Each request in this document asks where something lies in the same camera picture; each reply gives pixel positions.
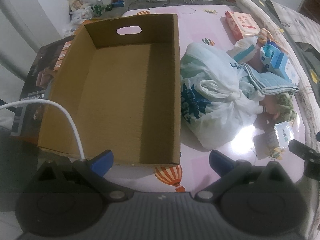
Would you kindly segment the checked patterned bedsheet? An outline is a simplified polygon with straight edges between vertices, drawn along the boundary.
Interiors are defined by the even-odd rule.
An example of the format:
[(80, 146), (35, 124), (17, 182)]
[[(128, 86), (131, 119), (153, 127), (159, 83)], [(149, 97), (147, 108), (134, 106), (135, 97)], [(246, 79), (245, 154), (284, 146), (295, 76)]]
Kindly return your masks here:
[(271, 2), (284, 29), (295, 42), (319, 47), (319, 24), (277, 2)]

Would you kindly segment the white plastic shopping bag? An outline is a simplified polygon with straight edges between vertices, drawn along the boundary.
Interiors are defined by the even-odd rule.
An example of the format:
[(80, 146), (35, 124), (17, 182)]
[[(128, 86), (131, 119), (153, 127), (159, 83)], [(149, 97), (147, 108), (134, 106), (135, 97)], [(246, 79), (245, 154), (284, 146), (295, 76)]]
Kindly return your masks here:
[(232, 141), (263, 113), (263, 94), (240, 81), (230, 63), (237, 62), (203, 43), (189, 44), (181, 58), (181, 116), (208, 150)]

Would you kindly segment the pink wet wipes pack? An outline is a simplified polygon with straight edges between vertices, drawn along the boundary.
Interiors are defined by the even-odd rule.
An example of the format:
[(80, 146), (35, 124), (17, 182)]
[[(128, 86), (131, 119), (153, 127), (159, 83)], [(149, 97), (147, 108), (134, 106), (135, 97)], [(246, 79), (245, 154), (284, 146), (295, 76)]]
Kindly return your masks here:
[(250, 14), (226, 11), (225, 18), (236, 41), (258, 35), (260, 32), (258, 24)]

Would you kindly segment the small clear tissue packet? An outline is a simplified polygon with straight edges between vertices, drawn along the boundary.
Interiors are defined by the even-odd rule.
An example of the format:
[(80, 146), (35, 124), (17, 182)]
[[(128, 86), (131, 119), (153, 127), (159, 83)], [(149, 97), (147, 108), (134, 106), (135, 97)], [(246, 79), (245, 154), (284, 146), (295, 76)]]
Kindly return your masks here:
[(279, 147), (282, 149), (287, 148), (290, 141), (295, 138), (292, 127), (287, 121), (275, 124), (274, 131), (278, 140)]

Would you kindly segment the orange striped cloth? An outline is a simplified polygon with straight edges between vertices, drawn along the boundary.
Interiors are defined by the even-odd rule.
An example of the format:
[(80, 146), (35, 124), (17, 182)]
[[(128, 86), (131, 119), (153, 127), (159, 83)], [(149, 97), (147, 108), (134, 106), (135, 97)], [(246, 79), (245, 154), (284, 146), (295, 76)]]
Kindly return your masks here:
[(258, 42), (265, 44), (267, 41), (273, 41), (273, 36), (267, 29), (261, 28), (258, 33)]

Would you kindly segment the brown cardboard box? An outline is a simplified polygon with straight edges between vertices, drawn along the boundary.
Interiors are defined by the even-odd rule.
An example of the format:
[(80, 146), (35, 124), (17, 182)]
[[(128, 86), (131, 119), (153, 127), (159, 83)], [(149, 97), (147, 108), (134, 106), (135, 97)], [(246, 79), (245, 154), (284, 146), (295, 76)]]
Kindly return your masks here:
[(175, 14), (84, 25), (49, 100), (71, 115), (84, 155), (111, 150), (123, 165), (180, 162), (180, 44)]

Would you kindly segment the grey star blanket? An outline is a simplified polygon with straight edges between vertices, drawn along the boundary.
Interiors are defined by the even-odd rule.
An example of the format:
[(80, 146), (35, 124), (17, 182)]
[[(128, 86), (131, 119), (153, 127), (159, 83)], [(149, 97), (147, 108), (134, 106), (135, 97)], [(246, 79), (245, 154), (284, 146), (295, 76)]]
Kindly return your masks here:
[[(259, 5), (262, 9), (266, 10), (276, 19), (276, 22), (281, 24), (279, 17), (271, 3), (271, 0), (251, 0)], [(319, 47), (314, 48), (308, 43), (295, 42), (298, 47), (300, 54), (302, 55), (305, 63), (304, 69), (310, 80), (312, 90), (315, 96), (319, 96)]]

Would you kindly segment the blue wet wipes pack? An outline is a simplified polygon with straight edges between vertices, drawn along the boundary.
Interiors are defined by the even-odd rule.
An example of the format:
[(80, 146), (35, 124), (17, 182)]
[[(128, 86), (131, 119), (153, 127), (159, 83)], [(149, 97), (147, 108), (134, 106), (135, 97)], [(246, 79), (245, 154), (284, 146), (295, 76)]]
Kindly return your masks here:
[(288, 57), (278, 48), (275, 42), (267, 40), (260, 48), (260, 60), (269, 72), (272, 72), (287, 81), (290, 80), (286, 72)]

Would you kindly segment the blue towel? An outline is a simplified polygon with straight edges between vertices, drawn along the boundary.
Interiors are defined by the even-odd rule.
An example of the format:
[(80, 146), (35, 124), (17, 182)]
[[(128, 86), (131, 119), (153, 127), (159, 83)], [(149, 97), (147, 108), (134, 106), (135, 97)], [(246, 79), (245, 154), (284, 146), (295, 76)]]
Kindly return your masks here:
[(230, 63), (240, 74), (240, 81), (250, 83), (263, 95), (277, 95), (281, 93), (296, 94), (299, 88), (271, 72), (259, 73), (246, 63)]

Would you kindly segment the white bags floor pile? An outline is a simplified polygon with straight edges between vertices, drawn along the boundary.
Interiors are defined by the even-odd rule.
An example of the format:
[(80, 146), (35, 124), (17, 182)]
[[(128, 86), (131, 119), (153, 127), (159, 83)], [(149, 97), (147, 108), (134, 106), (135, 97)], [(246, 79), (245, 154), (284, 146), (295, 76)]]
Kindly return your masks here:
[(75, 34), (80, 25), (90, 21), (94, 12), (89, 3), (85, 3), (82, 0), (73, 0), (70, 4), (70, 22), (63, 33), (64, 37), (70, 37)]

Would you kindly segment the dark printed flat carton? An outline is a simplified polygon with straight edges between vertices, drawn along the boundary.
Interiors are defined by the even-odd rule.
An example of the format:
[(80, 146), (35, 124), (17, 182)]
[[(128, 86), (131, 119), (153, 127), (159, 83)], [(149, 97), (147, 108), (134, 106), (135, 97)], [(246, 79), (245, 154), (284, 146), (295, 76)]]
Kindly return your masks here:
[[(51, 85), (74, 37), (70, 36), (39, 49), (21, 91), (20, 100), (48, 99)], [(45, 105), (16, 107), (11, 135), (37, 144)]]

